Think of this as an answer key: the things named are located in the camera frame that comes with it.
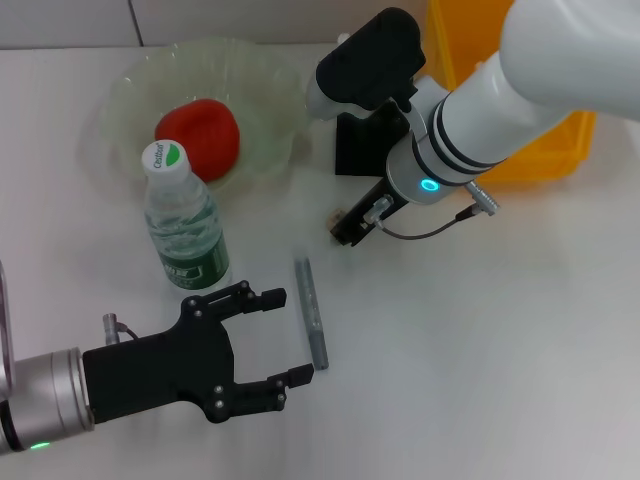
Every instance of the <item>water bottle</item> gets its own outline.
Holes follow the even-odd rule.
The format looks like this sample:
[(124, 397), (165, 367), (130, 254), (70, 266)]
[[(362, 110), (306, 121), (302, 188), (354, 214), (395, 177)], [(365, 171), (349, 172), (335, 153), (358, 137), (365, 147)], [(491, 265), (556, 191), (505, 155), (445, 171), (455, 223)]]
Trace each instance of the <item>water bottle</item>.
[(185, 149), (172, 140), (153, 142), (142, 165), (147, 228), (169, 280), (188, 295), (227, 286), (231, 269), (218, 207)]

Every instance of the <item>yellow container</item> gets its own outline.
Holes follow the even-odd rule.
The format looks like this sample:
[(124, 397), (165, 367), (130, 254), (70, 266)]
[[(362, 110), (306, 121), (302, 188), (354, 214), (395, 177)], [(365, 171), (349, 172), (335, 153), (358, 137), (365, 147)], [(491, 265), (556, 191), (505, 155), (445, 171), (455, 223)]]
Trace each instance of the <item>yellow container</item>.
[[(431, 0), (427, 13), (424, 73), (455, 89), (500, 46), (502, 23), (513, 0)], [(508, 161), (482, 175), (484, 183), (556, 180), (589, 155), (596, 115), (576, 112)]]

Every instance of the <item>red fruit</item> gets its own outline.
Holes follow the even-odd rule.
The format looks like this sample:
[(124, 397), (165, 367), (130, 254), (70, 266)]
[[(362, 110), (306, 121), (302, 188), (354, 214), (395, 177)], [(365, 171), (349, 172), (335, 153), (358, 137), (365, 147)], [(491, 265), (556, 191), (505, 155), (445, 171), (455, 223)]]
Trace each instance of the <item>red fruit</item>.
[(158, 123), (155, 137), (180, 143), (204, 182), (223, 177), (240, 152), (238, 124), (231, 110), (216, 100), (196, 100), (169, 112)]

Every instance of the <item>clear plastic bowl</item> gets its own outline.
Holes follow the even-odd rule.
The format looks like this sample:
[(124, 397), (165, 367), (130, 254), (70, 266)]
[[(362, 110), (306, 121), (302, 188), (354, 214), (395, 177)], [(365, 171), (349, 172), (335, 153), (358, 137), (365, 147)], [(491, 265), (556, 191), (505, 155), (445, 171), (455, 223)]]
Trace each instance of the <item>clear plastic bowl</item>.
[(200, 98), (223, 102), (240, 128), (240, 156), (212, 182), (216, 190), (238, 176), (281, 172), (309, 124), (298, 72), (269, 47), (226, 38), (174, 44), (116, 80), (102, 109), (102, 133), (128, 176), (144, 177), (140, 156), (162, 117)]

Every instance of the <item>bottle cap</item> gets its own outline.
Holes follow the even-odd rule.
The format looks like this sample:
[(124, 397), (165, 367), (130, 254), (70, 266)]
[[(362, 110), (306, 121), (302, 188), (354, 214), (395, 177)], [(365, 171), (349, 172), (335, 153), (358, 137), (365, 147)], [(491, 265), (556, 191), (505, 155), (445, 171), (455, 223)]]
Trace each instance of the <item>bottle cap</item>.
[(173, 140), (158, 140), (145, 148), (142, 166), (154, 185), (175, 185), (191, 173), (187, 152)]

